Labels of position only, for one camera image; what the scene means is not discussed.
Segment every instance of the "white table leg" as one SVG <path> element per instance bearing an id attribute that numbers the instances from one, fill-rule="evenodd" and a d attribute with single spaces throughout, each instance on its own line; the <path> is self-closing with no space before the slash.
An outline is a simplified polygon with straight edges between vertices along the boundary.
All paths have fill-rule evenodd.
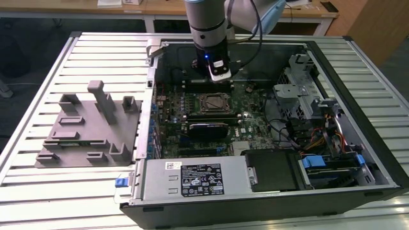
<path id="1" fill-rule="evenodd" d="M 145 15 L 142 20 L 145 21 L 145 28 L 146 28 L 146 33 L 154 33 L 154 16 L 153 15 Z"/>
<path id="2" fill-rule="evenodd" d="M 325 36 L 326 31 L 330 27 L 333 18 L 322 18 L 321 23 L 317 26 L 317 29 L 314 30 L 314 36 Z"/>

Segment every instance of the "capacitor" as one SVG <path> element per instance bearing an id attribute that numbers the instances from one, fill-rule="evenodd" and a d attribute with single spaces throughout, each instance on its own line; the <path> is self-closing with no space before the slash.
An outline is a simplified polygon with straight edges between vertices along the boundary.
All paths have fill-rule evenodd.
<path id="1" fill-rule="evenodd" d="M 257 126 L 255 129 L 257 129 L 257 135 L 261 136 L 261 128 L 259 128 L 259 126 Z"/>

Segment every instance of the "gray plastic part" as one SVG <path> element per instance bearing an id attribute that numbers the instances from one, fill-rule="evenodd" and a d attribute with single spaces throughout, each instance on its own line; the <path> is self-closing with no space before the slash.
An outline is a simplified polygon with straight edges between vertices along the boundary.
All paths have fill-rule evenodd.
<path id="1" fill-rule="evenodd" d="M 109 155 L 114 161 L 127 161 L 130 158 L 130 152 L 126 149 L 125 143 L 121 144 L 119 149 L 117 149 L 114 144 L 110 144 Z"/>
<path id="2" fill-rule="evenodd" d="M 109 125 L 115 124 L 115 117 L 113 114 L 114 104 L 109 94 L 103 93 L 103 82 L 100 80 L 92 80 L 88 83 L 88 92 L 94 95 L 97 108 L 102 112 L 103 117 Z"/>
<path id="3" fill-rule="evenodd" d="M 130 164 L 141 102 L 127 96 L 113 101 L 102 86 L 101 81 L 88 86 L 97 101 L 80 101 L 74 94 L 61 96 L 61 112 L 37 155 L 36 168 Z"/>
<path id="4" fill-rule="evenodd" d="M 86 160 L 92 164 L 92 163 L 106 162 L 107 158 L 106 158 L 103 152 L 88 152 L 86 153 Z"/>

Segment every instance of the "wooden table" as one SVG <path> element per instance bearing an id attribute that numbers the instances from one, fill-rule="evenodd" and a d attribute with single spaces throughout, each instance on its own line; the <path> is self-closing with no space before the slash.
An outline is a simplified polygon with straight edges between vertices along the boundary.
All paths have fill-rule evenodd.
<path id="1" fill-rule="evenodd" d="M 98 9 L 97 0 L 0 0 L 0 17 L 141 19 L 146 32 L 154 33 L 154 20 L 186 20 L 183 0 L 143 0 L 141 5 Z M 318 0 L 310 6 L 283 10 L 279 22 L 318 24 L 314 35 L 325 35 L 338 14 L 327 12 Z"/>

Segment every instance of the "sticker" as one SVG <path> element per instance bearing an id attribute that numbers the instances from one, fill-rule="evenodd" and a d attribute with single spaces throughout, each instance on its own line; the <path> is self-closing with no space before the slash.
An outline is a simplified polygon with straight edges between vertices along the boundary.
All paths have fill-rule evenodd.
<path id="1" fill-rule="evenodd" d="M 181 161 L 177 162 L 166 162 L 165 163 L 165 170 L 167 169 L 179 169 Z"/>
<path id="2" fill-rule="evenodd" d="M 60 143 L 60 146 L 65 147 L 65 146 L 80 146 L 78 143 Z"/>
<path id="3" fill-rule="evenodd" d="M 181 165 L 181 195 L 210 196 L 223 194 L 219 164 Z"/>
<path id="4" fill-rule="evenodd" d="M 141 13 L 141 11 L 123 11 L 123 13 Z"/>

